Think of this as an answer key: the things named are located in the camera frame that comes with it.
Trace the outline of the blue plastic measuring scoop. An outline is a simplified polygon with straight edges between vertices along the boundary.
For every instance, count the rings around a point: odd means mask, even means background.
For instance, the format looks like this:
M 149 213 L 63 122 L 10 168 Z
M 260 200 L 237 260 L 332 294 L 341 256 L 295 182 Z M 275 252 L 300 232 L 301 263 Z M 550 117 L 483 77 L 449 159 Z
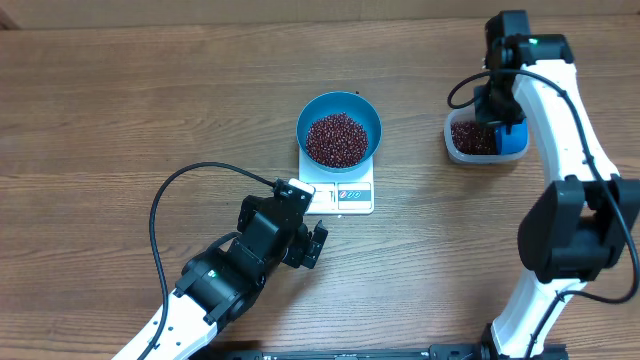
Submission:
M 508 124 L 499 118 L 498 112 L 490 107 L 488 91 L 484 86 L 475 87 L 474 96 L 475 123 L 482 134 L 485 153 L 511 155 L 524 150 L 529 142 L 526 119 Z

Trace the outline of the red adzuki beans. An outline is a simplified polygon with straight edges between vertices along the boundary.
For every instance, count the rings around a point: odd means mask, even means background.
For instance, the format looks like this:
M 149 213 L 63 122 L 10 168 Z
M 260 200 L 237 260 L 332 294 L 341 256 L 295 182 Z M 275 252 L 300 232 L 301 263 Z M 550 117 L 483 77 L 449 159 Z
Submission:
M 368 157 L 378 142 L 347 113 L 327 115 L 313 122 L 304 148 L 316 163 L 329 168 L 350 168 Z

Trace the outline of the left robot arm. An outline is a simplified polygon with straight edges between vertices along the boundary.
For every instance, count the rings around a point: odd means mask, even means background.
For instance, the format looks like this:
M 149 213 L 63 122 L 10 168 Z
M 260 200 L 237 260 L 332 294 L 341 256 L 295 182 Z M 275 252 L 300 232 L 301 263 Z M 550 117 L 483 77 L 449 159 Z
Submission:
M 238 230 L 185 265 L 167 315 L 157 311 L 115 357 L 188 359 L 254 305 L 279 265 L 312 269 L 328 235 L 322 223 L 303 223 L 312 198 L 295 189 L 245 198 Z

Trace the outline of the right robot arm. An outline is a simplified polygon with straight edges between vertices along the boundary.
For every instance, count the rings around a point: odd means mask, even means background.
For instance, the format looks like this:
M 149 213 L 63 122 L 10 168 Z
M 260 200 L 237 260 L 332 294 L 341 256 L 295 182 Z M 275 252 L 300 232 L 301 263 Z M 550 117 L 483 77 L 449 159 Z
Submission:
M 543 359 L 544 339 L 566 304 L 613 267 L 639 214 L 639 183 L 623 179 L 600 146 L 582 104 L 574 56 L 560 34 L 532 34 L 523 10 L 485 25 L 484 87 L 474 91 L 475 119 L 533 131 L 546 188 L 517 234 L 524 271 L 489 328 L 494 359 Z

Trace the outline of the white digital kitchen scale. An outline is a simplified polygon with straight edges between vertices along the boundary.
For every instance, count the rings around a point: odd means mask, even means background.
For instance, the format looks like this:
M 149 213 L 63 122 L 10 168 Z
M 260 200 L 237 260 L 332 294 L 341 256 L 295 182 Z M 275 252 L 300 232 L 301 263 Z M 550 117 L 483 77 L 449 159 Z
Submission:
M 301 151 L 298 178 L 315 188 L 310 215 L 368 215 L 375 209 L 372 158 L 352 170 L 331 172 Z

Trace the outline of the teal blue bowl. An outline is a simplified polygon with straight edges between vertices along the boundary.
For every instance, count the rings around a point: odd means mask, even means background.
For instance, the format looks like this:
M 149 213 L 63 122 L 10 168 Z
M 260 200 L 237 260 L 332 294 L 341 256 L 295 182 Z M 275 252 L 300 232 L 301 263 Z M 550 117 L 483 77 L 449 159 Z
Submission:
M 372 160 L 382 135 L 376 108 L 359 94 L 345 91 L 315 97 L 296 123 L 302 158 L 333 173 L 353 171 Z

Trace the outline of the clear plastic bean container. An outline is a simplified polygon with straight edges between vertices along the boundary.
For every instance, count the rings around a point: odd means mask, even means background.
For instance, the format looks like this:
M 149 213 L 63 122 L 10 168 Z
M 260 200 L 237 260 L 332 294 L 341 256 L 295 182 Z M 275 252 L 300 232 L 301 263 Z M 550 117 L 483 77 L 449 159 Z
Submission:
M 511 162 L 523 157 L 529 147 L 511 155 L 490 155 L 475 123 L 474 108 L 452 110 L 444 124 L 444 142 L 449 158 L 458 164 L 487 165 Z

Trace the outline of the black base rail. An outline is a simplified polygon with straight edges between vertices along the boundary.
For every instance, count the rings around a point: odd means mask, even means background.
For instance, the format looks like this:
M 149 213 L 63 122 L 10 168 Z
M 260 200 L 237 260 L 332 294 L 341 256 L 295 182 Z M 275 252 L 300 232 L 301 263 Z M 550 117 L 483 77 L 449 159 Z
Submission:
M 267 352 L 221 350 L 210 346 L 190 356 L 190 360 L 507 360 L 498 355 L 486 326 L 478 343 L 433 344 L 423 349 L 329 350 Z

